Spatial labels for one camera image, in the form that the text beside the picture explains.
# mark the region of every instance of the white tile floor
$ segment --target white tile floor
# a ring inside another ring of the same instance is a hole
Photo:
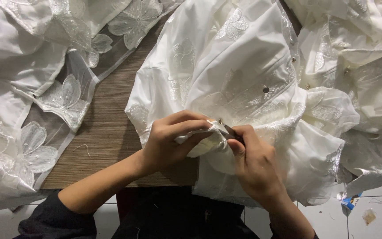
[[[337,191],[342,190],[341,187],[338,185]],[[0,239],[10,239],[18,235],[19,222],[27,218],[41,201],[26,205],[16,213],[8,209],[0,210]],[[304,207],[299,203],[298,208],[308,218],[319,238],[382,239],[382,187],[364,192],[352,212],[343,210],[340,202],[334,199],[311,207]],[[368,209],[375,212],[376,219],[367,226],[362,215]],[[94,218],[97,239],[109,239],[119,225],[116,198],[112,197],[98,209]],[[241,218],[260,239],[271,237],[269,217],[265,210],[246,208]]]

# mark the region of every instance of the right hand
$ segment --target right hand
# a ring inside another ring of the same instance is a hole
[[[227,142],[235,155],[235,171],[243,190],[269,211],[288,197],[275,161],[275,148],[261,140],[250,125],[232,128],[246,146],[235,139]]]

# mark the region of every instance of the finger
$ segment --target finger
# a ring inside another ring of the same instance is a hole
[[[243,137],[247,147],[260,147],[259,137],[251,125],[240,125],[232,128],[238,135]]]
[[[166,125],[174,125],[179,122],[184,122],[187,120],[208,120],[207,116],[202,114],[197,114],[189,110],[179,111],[177,113],[171,114],[167,117],[161,119],[161,121]]]
[[[169,138],[176,138],[181,135],[185,135],[189,132],[196,131],[199,129],[210,129],[212,124],[209,122],[198,119],[198,120],[187,120],[184,122],[180,122],[166,128]]]
[[[227,143],[231,147],[232,152],[234,153],[234,158],[236,162],[236,170],[239,172],[244,171],[245,162],[245,147],[238,140],[228,139]]]
[[[199,144],[203,139],[209,137],[213,133],[196,133],[193,136],[189,137],[183,144],[178,146],[178,150],[184,157]]]

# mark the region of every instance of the left hand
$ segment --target left hand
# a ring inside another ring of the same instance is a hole
[[[191,131],[209,129],[212,125],[206,121],[208,119],[183,110],[153,122],[147,144],[138,152],[141,154],[136,161],[139,176],[150,175],[184,160],[191,149],[212,133],[194,134],[183,144],[176,143],[174,139]]]

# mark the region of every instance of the wooden table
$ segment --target wooden table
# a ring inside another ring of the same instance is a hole
[[[281,1],[296,32],[301,25]],[[135,73],[157,42],[169,14],[162,17],[139,47],[95,88],[89,110],[72,142],[67,146],[41,189],[64,188],[130,156],[141,149],[135,127],[125,114]],[[167,171],[141,178],[129,187],[194,185],[198,160],[187,158]]]

